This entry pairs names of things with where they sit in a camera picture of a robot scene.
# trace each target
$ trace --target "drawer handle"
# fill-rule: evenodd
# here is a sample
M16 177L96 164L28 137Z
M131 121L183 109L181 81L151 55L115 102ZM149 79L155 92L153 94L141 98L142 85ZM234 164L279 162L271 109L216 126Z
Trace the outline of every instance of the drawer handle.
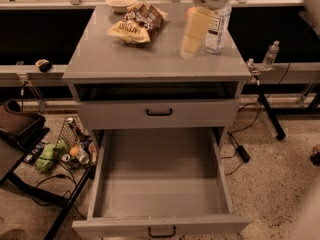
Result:
M147 109L146 113L148 116L171 116L173 113L173 109L170 108L168 112L164 112L164 113L153 113L152 111L150 111L150 109Z
M176 235L176 227L175 226L173 227L173 233L169 235L154 235L151 233L151 227L148 227L148 235L151 238L171 238Z

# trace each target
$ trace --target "chip bag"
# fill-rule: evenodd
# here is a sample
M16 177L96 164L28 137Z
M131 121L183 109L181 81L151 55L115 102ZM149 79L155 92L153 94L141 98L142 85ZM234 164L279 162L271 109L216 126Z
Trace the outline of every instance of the chip bag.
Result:
M126 43L149 43L159 32L168 14L148 3L136 3L128 7L121 21L107 31L107 35L119 37Z

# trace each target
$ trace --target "drawer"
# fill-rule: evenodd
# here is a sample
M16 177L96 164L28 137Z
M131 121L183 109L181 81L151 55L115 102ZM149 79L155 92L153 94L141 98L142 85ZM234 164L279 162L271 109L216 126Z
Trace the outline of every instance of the drawer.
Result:
M85 221L91 237L172 237L237 233L212 128L105 131Z
M237 99L78 102L87 129L229 127L239 108Z

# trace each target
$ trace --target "open drawer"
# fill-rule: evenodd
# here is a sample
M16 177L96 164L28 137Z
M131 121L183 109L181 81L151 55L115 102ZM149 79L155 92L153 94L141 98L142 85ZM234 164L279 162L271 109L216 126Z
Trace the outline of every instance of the open drawer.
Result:
M90 237L236 233L250 220L233 212L212 128L105 131L86 221Z

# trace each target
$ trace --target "snack bag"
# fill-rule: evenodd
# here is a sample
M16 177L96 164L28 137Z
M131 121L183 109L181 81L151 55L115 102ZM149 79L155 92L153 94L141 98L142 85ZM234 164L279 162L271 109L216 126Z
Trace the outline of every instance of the snack bag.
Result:
M108 31L107 35L119 37L126 43L148 43L160 30L168 14L147 3L128 7L121 21Z
M55 162L54 158L54 147L55 144L47 143L44 146L44 149L36 161L35 168L36 170L40 170L42 173L47 173L49 169L53 166Z

